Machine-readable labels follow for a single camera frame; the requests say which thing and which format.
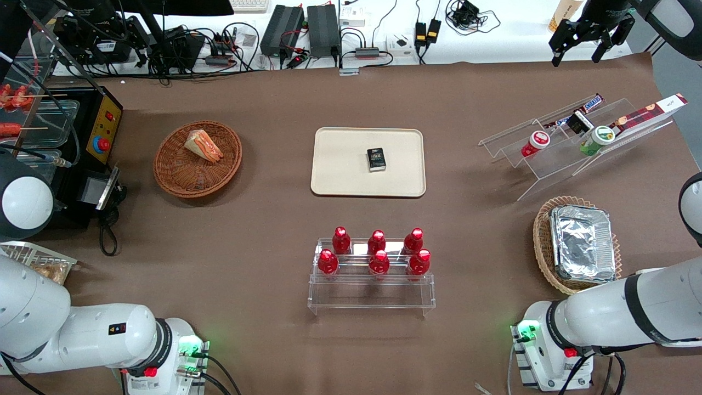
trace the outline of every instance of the power supply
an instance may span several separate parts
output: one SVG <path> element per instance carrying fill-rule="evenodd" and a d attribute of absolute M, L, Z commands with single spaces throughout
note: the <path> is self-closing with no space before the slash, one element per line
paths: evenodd
<path fill-rule="evenodd" d="M 340 54 L 339 25 L 333 4 L 307 7 L 307 25 L 310 28 L 312 56 L 323 58 Z"/>
<path fill-rule="evenodd" d="M 287 57 L 290 58 L 293 51 L 281 45 L 281 41 L 287 46 L 294 47 L 298 42 L 304 20 L 305 13 L 301 7 L 275 6 L 263 39 L 261 39 L 261 53 L 266 56 L 280 56 L 280 50 L 283 49 Z"/>

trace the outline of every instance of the beige tray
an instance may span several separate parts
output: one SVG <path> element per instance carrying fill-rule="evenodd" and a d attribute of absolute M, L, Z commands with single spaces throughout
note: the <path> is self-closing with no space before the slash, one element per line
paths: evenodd
<path fill-rule="evenodd" d="M 370 148 L 383 149 L 384 171 L 368 170 Z M 422 133 L 323 127 L 314 138 L 310 187 L 318 195 L 418 198 L 427 189 Z"/>

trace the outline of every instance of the acrylic display rack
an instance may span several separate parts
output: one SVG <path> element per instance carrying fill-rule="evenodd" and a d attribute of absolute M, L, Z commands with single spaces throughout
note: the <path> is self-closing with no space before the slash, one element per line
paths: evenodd
<path fill-rule="evenodd" d="M 580 145 L 587 135 L 577 136 L 567 124 L 544 128 L 543 125 L 553 123 L 573 114 L 576 108 L 581 107 L 594 96 L 585 98 L 571 105 L 551 112 L 539 118 L 518 124 L 517 126 L 502 131 L 494 136 L 481 140 L 478 146 L 484 146 L 493 158 L 504 156 L 512 167 L 526 166 L 536 180 L 522 193 L 517 201 L 529 193 L 535 193 L 555 185 L 565 179 L 575 176 L 585 168 L 606 162 L 607 160 L 625 153 L 631 148 L 646 141 L 660 128 L 673 123 L 668 115 L 666 118 L 656 120 L 651 124 L 644 124 L 636 129 L 626 131 L 608 146 L 603 147 L 593 155 L 587 156 L 580 151 Z M 612 104 L 602 103 L 600 107 L 586 116 L 595 126 L 608 126 L 618 118 L 634 112 L 636 108 L 623 98 Z M 545 130 L 551 137 L 548 147 L 528 157 L 522 156 L 521 149 L 527 143 L 532 132 Z"/>
<path fill-rule="evenodd" d="M 409 276 L 409 255 L 400 254 L 403 239 L 388 238 L 385 251 L 390 270 L 377 278 L 369 273 L 368 240 L 352 239 L 352 254 L 338 254 L 339 268 L 328 276 L 317 267 L 319 253 L 333 251 L 331 238 L 320 238 L 314 251 L 307 307 L 319 309 L 421 309 L 424 316 L 436 307 L 434 275 Z"/>

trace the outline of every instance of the round wicker basket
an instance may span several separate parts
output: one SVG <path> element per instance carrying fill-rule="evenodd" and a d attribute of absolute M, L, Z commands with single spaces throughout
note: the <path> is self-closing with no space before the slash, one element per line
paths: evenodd
<path fill-rule="evenodd" d="M 202 129 L 224 157 L 212 163 L 183 146 L 187 135 Z M 154 177 L 163 190 L 179 198 L 202 198 L 226 185 L 241 164 L 241 141 L 227 125 L 199 121 L 176 129 L 161 143 L 154 158 Z"/>
<path fill-rule="evenodd" d="M 536 253 L 538 267 L 551 285 L 560 292 L 571 295 L 578 291 L 592 288 L 597 284 L 564 280 L 556 274 L 553 260 L 553 243 L 551 242 L 551 222 L 549 213 L 552 209 L 562 205 L 578 205 L 584 207 L 595 207 L 595 205 L 587 200 L 574 196 L 554 197 L 541 207 L 534 220 L 534 252 Z M 614 234 L 612 234 L 612 247 L 614 249 L 616 277 L 619 279 L 621 278 L 621 254 L 619 253 L 619 242 Z"/>

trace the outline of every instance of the green led light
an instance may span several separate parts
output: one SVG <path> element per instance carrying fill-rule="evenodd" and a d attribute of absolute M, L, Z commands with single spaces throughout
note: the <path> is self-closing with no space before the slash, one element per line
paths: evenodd
<path fill-rule="evenodd" d="M 532 340 L 536 339 L 536 331 L 538 330 L 538 321 L 535 320 L 523 320 L 517 324 L 517 331 L 523 336 L 528 337 Z"/>

